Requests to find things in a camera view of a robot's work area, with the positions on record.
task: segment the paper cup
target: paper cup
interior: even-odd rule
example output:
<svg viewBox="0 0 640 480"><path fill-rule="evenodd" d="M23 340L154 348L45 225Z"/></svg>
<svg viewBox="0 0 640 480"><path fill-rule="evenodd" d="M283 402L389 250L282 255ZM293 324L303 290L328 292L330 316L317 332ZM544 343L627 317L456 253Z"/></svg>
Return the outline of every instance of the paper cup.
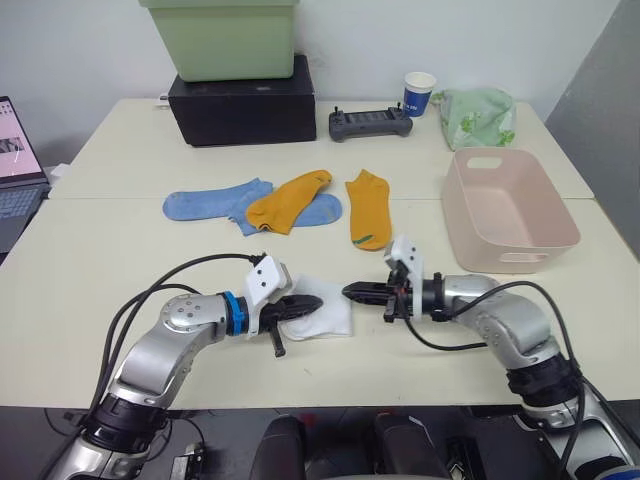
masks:
<svg viewBox="0 0 640 480"><path fill-rule="evenodd" d="M424 72L407 73L404 77L404 113L410 117L424 114L436 86L436 77Z"/></svg>

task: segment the laptop keyboard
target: laptop keyboard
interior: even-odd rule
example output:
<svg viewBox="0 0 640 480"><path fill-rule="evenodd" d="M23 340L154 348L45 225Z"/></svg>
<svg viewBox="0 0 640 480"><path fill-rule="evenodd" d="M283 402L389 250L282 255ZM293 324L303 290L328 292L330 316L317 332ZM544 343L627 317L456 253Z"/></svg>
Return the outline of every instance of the laptop keyboard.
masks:
<svg viewBox="0 0 640 480"><path fill-rule="evenodd" d="M39 188L23 188L0 192L0 220L26 215L39 191Z"/></svg>

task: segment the remote controller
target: remote controller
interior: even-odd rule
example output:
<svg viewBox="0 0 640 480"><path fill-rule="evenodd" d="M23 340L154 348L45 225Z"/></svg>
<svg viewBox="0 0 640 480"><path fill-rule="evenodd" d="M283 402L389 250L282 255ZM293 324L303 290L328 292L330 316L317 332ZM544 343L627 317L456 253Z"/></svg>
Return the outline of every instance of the remote controller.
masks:
<svg viewBox="0 0 640 480"><path fill-rule="evenodd" d="M329 114L329 135L336 142L347 137L367 137L374 135L397 134L403 137L409 135L413 121L397 107L372 112L344 113L335 107Z"/></svg>

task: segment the yellow sock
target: yellow sock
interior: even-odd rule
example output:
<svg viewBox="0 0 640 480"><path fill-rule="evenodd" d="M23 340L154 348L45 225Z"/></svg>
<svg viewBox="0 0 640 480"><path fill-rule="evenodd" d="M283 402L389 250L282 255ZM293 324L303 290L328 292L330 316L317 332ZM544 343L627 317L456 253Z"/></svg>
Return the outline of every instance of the yellow sock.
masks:
<svg viewBox="0 0 640 480"><path fill-rule="evenodd" d="M351 241L364 250L384 248L391 240L389 184L363 169L346 185L351 199Z"/></svg>
<svg viewBox="0 0 640 480"><path fill-rule="evenodd" d="M258 230L291 231L300 212L311 203L318 190L331 182L326 170L305 173L285 183L275 192L256 200L247 209L247 220Z"/></svg>

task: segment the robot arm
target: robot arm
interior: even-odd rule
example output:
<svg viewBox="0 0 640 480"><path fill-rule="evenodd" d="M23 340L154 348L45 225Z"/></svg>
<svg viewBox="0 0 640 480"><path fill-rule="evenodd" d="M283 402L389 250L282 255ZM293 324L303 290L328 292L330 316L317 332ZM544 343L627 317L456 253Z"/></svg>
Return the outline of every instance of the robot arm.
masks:
<svg viewBox="0 0 640 480"><path fill-rule="evenodd" d="M139 475L156 432L204 347L226 335L270 333L284 355L277 322L313 312L322 300L283 295L291 286L284 265L265 257L245 280L244 296L180 295L129 351L108 393L50 478L129 479Z"/></svg>
<svg viewBox="0 0 640 480"><path fill-rule="evenodd" d="M541 432L558 458L575 425L580 390L584 389L584 423L567 464L570 478L593 480L614 478L607 477L614 472L638 472L634 466L640 460L637 446L563 357L536 304L501 291L472 308L463 308L498 283L483 275L443 278L435 274L432 280L423 280L421 266L415 265L422 257L404 236L388 247L385 261L391 268L386 284L356 282L343 289L344 295L356 302L384 305L387 322L411 316L420 320L420 315L414 315L417 312L475 331L507 370L511 391L522 398L523 414L516 421L522 428Z"/></svg>

